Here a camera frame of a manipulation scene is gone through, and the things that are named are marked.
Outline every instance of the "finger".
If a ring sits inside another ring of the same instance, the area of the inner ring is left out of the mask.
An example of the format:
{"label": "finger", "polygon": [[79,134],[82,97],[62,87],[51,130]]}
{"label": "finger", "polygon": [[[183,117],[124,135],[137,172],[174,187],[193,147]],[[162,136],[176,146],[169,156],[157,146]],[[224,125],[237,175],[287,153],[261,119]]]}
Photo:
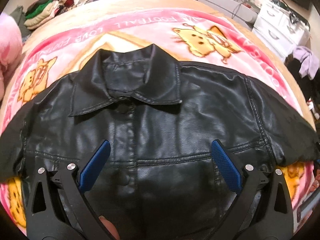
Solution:
{"label": "finger", "polygon": [[310,192],[314,192],[319,187],[319,181],[315,180],[310,187]]}
{"label": "finger", "polygon": [[108,229],[108,231],[113,235],[113,237],[116,240],[120,240],[120,236],[116,227],[110,221],[106,220],[104,216],[100,216],[99,219],[102,222],[102,224]]}

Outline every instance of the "drawer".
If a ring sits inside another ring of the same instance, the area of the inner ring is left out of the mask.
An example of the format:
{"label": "drawer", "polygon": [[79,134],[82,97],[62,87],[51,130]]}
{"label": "drawer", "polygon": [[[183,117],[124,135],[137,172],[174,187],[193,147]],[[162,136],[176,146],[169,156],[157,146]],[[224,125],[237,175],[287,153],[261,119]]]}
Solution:
{"label": "drawer", "polygon": [[261,35],[270,43],[274,48],[279,50],[283,55],[288,55],[292,52],[293,47],[296,45],[282,35],[276,28],[271,26],[262,18],[256,20],[254,27],[261,33]]}
{"label": "drawer", "polygon": [[285,15],[282,17],[278,30],[283,33],[284,36],[292,40],[295,44],[299,45],[300,41],[304,35],[304,28],[301,23],[295,25],[291,24],[290,18]]}
{"label": "drawer", "polygon": [[262,19],[266,20],[274,27],[278,26],[283,15],[284,13],[280,11],[276,5],[272,5],[269,3],[264,3],[259,13],[259,16]]}
{"label": "drawer", "polygon": [[252,33],[254,33],[263,43],[267,46],[268,49],[270,49],[278,58],[281,59],[282,62],[284,62],[285,57],[282,55],[281,52],[279,52],[277,49],[275,49],[262,35],[261,33],[256,29],[253,28]]}

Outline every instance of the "silver screw head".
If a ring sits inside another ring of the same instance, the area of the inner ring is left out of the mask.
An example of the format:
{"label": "silver screw head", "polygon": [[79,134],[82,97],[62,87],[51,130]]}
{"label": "silver screw head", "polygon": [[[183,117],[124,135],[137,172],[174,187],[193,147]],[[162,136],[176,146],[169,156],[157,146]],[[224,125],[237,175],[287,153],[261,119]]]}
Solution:
{"label": "silver screw head", "polygon": [[73,170],[75,167],[76,167],[76,165],[75,165],[74,163],[70,163],[70,164],[67,166],[67,169],[68,169],[68,170]]}
{"label": "silver screw head", "polygon": [[38,170],[38,173],[39,173],[39,174],[42,174],[42,173],[44,173],[44,171],[45,171],[44,168],[40,168],[40,169]]}
{"label": "silver screw head", "polygon": [[276,169],[276,174],[282,175],[282,171],[280,169]]}
{"label": "silver screw head", "polygon": [[252,166],[251,164],[247,164],[247,165],[245,166],[245,169],[246,169],[247,171],[253,171],[253,166]]}

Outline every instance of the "cartoon cat print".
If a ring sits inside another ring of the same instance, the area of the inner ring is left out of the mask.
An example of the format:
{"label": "cartoon cat print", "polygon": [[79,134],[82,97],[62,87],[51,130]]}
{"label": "cartoon cat print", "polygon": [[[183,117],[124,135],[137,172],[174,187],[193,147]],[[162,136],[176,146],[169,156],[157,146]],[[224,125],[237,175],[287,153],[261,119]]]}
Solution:
{"label": "cartoon cat print", "polygon": [[26,228],[26,217],[21,198],[21,182],[19,178],[9,179],[8,193],[10,203],[10,213],[16,224]]}
{"label": "cartoon cat print", "polygon": [[304,175],[304,164],[301,162],[296,162],[287,167],[280,167],[282,170],[285,182],[288,185],[289,194],[291,200],[293,200],[297,194],[298,186],[300,185],[300,179]]}
{"label": "cartoon cat print", "polygon": [[188,45],[189,51],[197,57],[205,57],[210,53],[217,52],[222,56],[221,61],[227,64],[227,59],[232,53],[242,50],[233,42],[229,41],[223,32],[217,27],[212,26],[209,30],[203,30],[195,25],[183,24],[192,29],[173,28],[180,40]]}
{"label": "cartoon cat print", "polygon": [[37,94],[46,89],[48,82],[48,72],[56,62],[57,57],[48,61],[40,59],[37,67],[27,73],[20,87],[17,102],[22,100],[22,104],[32,100]]}

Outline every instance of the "white dresser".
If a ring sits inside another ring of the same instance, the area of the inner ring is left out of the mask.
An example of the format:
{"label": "white dresser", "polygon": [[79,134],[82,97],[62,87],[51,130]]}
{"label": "white dresser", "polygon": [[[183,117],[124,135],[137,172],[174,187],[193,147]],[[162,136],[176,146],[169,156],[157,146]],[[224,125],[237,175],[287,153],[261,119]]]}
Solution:
{"label": "white dresser", "polygon": [[298,45],[305,45],[309,30],[301,22],[292,25],[289,12],[266,1],[253,26],[253,33],[282,61]]}

